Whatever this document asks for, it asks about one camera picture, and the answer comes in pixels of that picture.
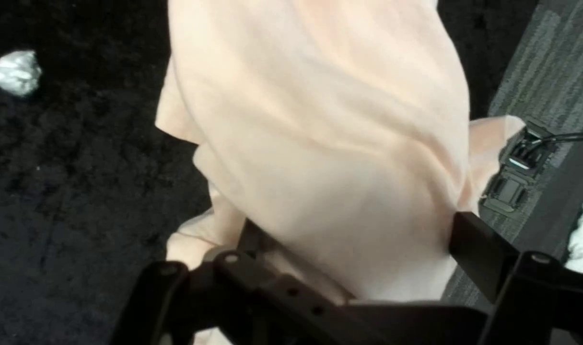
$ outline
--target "black carpet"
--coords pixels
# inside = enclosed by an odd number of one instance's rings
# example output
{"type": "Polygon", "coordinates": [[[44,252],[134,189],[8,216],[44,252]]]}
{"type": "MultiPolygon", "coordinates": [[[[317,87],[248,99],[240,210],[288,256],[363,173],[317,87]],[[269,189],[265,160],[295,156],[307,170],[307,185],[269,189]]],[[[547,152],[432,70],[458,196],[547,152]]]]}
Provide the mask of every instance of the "black carpet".
{"type": "MultiPolygon", "coordinates": [[[[485,116],[535,0],[441,7],[485,116]]],[[[205,210],[194,148],[154,129],[165,3],[0,0],[0,56],[46,79],[0,93],[0,345],[106,344],[136,275],[205,210]]]]}

